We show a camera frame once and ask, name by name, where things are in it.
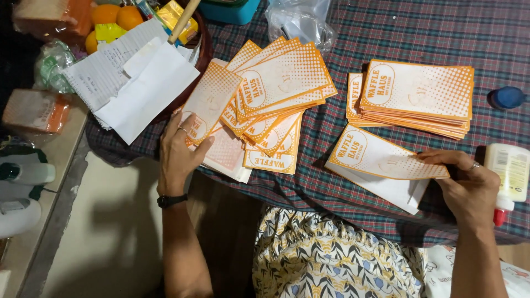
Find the blue bottle cap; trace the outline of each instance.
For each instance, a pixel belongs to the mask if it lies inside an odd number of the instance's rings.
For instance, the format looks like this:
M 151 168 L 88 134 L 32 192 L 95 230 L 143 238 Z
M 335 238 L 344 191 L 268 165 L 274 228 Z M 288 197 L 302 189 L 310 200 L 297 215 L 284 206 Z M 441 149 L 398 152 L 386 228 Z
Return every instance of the blue bottle cap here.
M 513 109 L 528 101 L 527 96 L 515 87 L 502 87 L 491 96 L 493 104 L 502 109 Z

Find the checkered fabric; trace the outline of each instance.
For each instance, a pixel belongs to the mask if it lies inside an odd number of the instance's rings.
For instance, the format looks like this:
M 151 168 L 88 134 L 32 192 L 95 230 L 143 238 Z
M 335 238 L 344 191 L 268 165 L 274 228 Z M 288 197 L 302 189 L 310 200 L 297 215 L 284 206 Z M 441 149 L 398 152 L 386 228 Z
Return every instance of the checkered fabric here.
M 261 47 L 270 41 L 262 0 L 245 26 L 210 24 L 214 56 L 230 60 L 251 39 Z M 471 65 L 475 68 L 473 120 L 462 141 L 413 129 L 367 130 L 414 152 L 427 148 L 464 150 L 505 143 L 530 147 L 530 104 L 510 111 L 494 110 L 487 94 L 503 86 L 530 92 L 530 5 L 527 0 L 336 0 L 331 26 L 337 32 L 332 53 L 324 60 L 339 94 L 327 104 L 307 110 L 302 123 L 296 174 L 254 170 L 248 184 L 237 183 L 204 168 L 213 179 L 272 205 L 300 211 L 329 211 L 392 241 L 414 246 L 452 243 L 454 217 L 435 182 L 429 185 L 416 216 L 324 169 L 324 163 L 346 126 L 347 74 L 359 73 L 370 59 Z M 165 122 L 151 125 L 127 146 L 91 118 L 86 133 L 91 148 L 108 162 L 125 165 L 140 156 L 157 158 Z M 516 203 L 500 228 L 499 244 L 530 239 L 530 204 Z

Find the silver ring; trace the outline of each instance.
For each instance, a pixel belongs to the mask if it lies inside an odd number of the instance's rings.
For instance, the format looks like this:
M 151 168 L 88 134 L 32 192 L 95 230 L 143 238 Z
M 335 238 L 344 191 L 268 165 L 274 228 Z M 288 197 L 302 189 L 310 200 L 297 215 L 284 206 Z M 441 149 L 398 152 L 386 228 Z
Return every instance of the silver ring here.
M 187 132 L 184 128 L 182 128 L 182 127 L 177 128 L 176 132 L 178 133 L 180 129 L 184 130 L 184 132 L 186 133 L 186 135 L 188 135 L 188 132 Z
M 471 166 L 471 168 L 466 170 L 466 172 L 469 172 L 469 171 L 473 170 L 474 168 L 478 168 L 478 167 L 480 167 L 480 164 L 475 161 L 475 162 L 473 162 L 473 165 Z

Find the orange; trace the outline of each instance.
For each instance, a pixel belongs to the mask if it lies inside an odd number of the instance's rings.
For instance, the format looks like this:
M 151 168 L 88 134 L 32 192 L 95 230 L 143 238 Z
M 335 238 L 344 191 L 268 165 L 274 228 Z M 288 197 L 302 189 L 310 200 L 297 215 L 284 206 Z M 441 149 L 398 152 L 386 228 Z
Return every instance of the orange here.
M 118 26 L 129 31 L 143 23 L 142 16 L 135 6 L 124 6 L 118 11 L 116 23 Z
M 120 7 L 112 4 L 98 5 L 92 11 L 92 24 L 109 24 L 116 23 L 116 17 Z
M 86 52 L 90 55 L 98 50 L 98 41 L 96 40 L 96 31 L 90 32 L 85 40 Z

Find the black wristwatch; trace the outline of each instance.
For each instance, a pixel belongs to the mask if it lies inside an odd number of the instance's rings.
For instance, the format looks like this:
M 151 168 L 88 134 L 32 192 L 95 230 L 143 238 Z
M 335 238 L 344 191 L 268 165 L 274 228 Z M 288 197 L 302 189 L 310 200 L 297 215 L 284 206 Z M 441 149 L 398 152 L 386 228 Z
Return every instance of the black wristwatch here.
M 188 200 L 188 194 L 184 194 L 178 197 L 161 196 L 156 200 L 156 202 L 158 203 L 158 206 L 160 208 L 165 209 L 180 202 L 184 202 L 186 200 Z

